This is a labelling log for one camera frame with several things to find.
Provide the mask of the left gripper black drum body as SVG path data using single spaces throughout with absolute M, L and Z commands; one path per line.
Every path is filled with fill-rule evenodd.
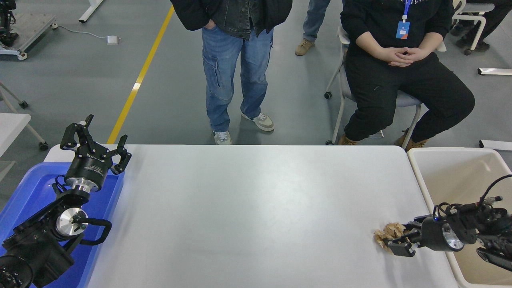
M 102 188 L 108 170 L 112 166 L 111 157 L 106 157 L 108 149 L 97 144 L 93 150 L 87 145 L 78 147 L 75 157 L 65 175 L 65 183 L 74 186 L 86 182 L 90 188 Z

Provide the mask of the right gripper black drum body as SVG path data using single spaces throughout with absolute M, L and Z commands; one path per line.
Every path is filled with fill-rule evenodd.
M 449 245 L 443 235 L 441 221 L 427 217 L 421 223 L 421 245 L 435 251 L 449 251 Z

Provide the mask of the seated person's left hand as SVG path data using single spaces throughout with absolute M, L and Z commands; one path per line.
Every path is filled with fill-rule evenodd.
M 404 59 L 411 60 L 412 62 L 420 61 L 433 53 L 434 50 L 435 48 L 409 48 L 407 53 L 404 55 Z

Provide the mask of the seated person's right hand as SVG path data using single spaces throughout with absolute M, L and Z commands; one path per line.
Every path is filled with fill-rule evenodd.
M 390 66 L 406 67 L 413 63 L 413 60 L 407 59 L 408 48 L 378 48 L 374 57 L 389 64 Z

